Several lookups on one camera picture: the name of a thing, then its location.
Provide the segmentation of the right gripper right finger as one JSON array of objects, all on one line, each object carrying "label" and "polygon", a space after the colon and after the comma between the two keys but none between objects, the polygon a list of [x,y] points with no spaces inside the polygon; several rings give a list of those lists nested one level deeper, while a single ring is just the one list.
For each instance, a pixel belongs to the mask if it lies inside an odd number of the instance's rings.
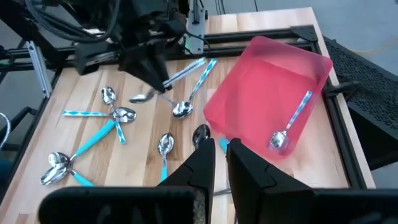
[{"label": "right gripper right finger", "polygon": [[397,223],[396,190],[313,188],[237,138],[226,160],[239,223]]}]

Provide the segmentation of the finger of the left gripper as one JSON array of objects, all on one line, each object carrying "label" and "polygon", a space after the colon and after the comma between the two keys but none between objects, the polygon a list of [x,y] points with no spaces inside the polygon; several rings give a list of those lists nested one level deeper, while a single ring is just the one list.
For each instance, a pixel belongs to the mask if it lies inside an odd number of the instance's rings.
[{"label": "finger of the left gripper", "polygon": [[156,89],[159,92],[165,92],[166,87],[164,86],[164,81],[169,79],[169,73],[167,71],[167,66],[165,63],[165,42],[155,42],[153,44],[154,51],[154,69],[156,76]]},{"label": "finger of the left gripper", "polygon": [[121,54],[119,58],[119,70],[133,75],[157,90],[153,61],[153,44],[137,45],[127,48]]}]

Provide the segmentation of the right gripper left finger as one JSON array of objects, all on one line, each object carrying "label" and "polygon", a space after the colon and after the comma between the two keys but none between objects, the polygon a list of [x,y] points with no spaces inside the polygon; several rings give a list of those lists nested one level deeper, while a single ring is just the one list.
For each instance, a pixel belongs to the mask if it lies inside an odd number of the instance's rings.
[{"label": "right gripper left finger", "polygon": [[155,187],[65,187],[39,206],[40,223],[210,223],[215,142],[202,141]]}]

